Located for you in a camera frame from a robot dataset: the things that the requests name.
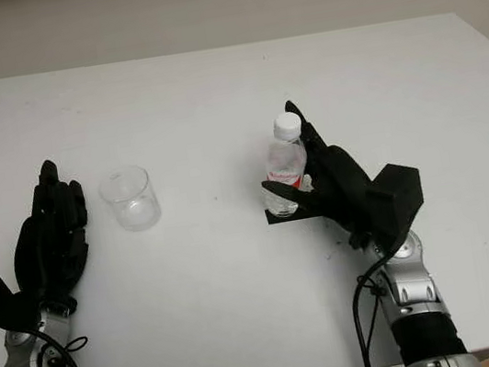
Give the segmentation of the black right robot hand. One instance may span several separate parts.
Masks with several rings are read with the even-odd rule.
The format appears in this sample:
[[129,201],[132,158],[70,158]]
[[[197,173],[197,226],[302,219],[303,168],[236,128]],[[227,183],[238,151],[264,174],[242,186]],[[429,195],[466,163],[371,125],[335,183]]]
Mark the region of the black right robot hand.
[[310,192],[289,188],[275,179],[262,181],[262,189],[272,196],[297,203],[300,217],[322,216],[349,232],[354,248],[365,248],[375,236],[366,201],[370,177],[346,150],[328,145],[293,102],[285,110],[301,121],[300,140],[306,153],[305,173],[311,177]]

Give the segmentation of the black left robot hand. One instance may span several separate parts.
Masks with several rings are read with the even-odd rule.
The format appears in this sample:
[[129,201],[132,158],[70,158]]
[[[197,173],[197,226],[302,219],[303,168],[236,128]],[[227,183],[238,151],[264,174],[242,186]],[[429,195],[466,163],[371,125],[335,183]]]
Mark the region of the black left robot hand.
[[81,184],[58,178],[51,160],[42,163],[30,216],[21,226],[14,270],[18,287],[40,306],[72,315],[72,290],[85,271],[89,245],[87,210]]

